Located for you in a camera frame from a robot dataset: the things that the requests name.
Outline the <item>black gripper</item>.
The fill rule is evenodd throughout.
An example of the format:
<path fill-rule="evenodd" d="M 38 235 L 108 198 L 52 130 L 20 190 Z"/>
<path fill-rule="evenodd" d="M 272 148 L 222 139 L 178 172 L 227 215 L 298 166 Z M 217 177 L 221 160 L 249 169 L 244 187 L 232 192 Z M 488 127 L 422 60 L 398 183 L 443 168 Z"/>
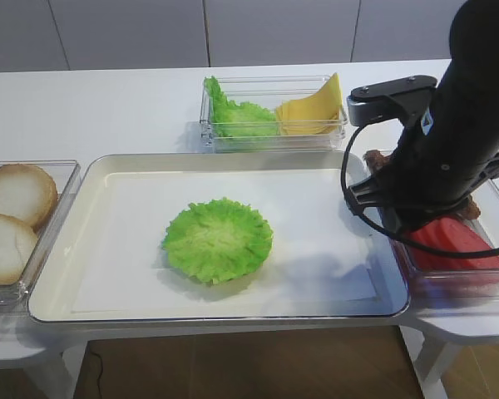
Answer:
<path fill-rule="evenodd" d="M 408 126 L 381 170 L 348 189 L 348 207 L 383 212 L 379 231 L 402 239 L 457 212 L 487 179 L 499 177 L 499 133 L 470 126 Z"/>

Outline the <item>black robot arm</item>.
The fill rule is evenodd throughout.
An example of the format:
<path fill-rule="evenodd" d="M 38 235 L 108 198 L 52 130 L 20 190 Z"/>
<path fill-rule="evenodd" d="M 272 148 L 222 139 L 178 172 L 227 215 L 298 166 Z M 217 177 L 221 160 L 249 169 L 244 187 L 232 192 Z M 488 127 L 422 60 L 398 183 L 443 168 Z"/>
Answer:
<path fill-rule="evenodd" d="M 468 1 L 449 33 L 451 61 L 441 79 L 415 76 L 355 88 L 351 121 L 397 119 L 397 148 L 370 178 L 344 191 L 361 214 L 382 209 L 387 229 L 418 229 L 465 207 L 499 177 L 499 1 Z"/>

